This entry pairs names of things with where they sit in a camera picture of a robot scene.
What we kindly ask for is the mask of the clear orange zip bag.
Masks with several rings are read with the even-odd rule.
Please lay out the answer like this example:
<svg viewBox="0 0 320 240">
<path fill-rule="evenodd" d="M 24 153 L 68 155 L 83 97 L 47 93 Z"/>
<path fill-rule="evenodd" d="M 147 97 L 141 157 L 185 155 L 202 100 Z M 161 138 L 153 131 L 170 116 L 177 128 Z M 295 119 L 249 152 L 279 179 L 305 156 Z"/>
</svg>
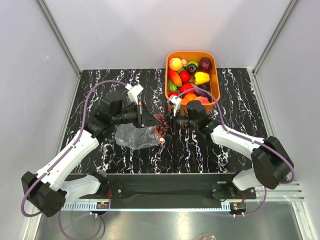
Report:
<svg viewBox="0 0 320 240">
<path fill-rule="evenodd" d="M 156 126 L 136 128 L 132 123 L 120 125 L 115 132 L 116 144 L 133 150 L 155 147 L 165 142 L 159 137 Z"/>
</svg>

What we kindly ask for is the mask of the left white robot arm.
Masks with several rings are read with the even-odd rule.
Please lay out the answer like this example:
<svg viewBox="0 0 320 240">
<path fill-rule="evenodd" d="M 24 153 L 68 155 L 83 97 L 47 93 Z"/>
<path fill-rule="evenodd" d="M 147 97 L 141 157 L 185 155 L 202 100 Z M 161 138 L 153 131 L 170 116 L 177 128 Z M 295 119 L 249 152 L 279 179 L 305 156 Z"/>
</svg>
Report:
<svg viewBox="0 0 320 240">
<path fill-rule="evenodd" d="M 90 152 L 111 136 L 118 125 L 132 124 L 141 129 L 161 124 L 142 101 L 123 105 L 118 92 L 104 95 L 89 118 L 70 143 L 47 165 L 36 173 L 27 171 L 21 178 L 23 199 L 20 210 L 25 217 L 25 203 L 29 201 L 46 217 L 57 214 L 64 204 L 77 198 L 94 195 L 103 198 L 108 193 L 108 181 L 100 173 L 89 173 L 81 178 L 67 181 L 67 177 Z"/>
</svg>

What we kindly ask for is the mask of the red orange mango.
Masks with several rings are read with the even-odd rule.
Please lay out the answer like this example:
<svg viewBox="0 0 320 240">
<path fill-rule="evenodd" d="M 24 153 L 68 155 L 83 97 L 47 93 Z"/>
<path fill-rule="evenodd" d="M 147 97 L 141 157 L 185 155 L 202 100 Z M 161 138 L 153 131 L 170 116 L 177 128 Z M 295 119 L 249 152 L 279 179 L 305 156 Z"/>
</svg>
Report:
<svg viewBox="0 0 320 240">
<path fill-rule="evenodd" d="M 182 80 L 176 71 L 169 69 L 168 77 L 176 87 L 180 88 L 182 86 Z"/>
</svg>

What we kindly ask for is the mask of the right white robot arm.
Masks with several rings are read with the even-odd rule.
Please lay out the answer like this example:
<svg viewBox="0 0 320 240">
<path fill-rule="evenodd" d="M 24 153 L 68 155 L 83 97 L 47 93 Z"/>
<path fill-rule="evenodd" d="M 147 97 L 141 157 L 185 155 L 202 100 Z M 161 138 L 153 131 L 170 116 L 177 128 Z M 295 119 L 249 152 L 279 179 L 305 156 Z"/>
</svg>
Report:
<svg viewBox="0 0 320 240">
<path fill-rule="evenodd" d="M 239 198 L 246 190 L 261 186 L 274 190 L 293 173 L 294 164 L 276 137 L 250 136 L 216 122 L 198 100 L 190 101 L 187 112 L 181 114 L 181 102 L 177 96 L 167 101 L 171 107 L 169 125 L 174 133 L 181 129 L 195 131 L 205 142 L 227 147 L 252 161 L 250 169 L 236 173 L 226 183 L 230 197 Z"/>
</svg>

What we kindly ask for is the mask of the peach front fruit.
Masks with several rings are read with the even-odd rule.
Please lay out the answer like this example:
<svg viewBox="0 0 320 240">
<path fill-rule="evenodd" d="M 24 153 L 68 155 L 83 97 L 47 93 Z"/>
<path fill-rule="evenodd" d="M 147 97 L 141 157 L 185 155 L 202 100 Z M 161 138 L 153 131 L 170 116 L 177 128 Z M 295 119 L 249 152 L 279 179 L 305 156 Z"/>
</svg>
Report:
<svg viewBox="0 0 320 240">
<path fill-rule="evenodd" d="M 201 102 L 202 104 L 209 104 L 210 103 L 210 101 L 206 97 L 203 97 L 203 96 L 198 96 L 195 98 L 195 100 Z"/>
</svg>

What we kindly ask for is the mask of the purple grape bunch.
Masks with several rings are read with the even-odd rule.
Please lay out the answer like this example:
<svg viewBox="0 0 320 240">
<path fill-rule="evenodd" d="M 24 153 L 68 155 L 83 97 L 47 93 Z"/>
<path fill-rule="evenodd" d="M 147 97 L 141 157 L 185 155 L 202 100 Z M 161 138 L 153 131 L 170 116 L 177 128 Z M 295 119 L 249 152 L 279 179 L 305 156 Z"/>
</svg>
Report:
<svg viewBox="0 0 320 240">
<path fill-rule="evenodd" d="M 160 125 L 156 126 L 155 131 L 159 137 L 164 138 L 169 130 L 169 124 L 162 114 L 156 114 L 155 117 L 160 121 Z"/>
</svg>

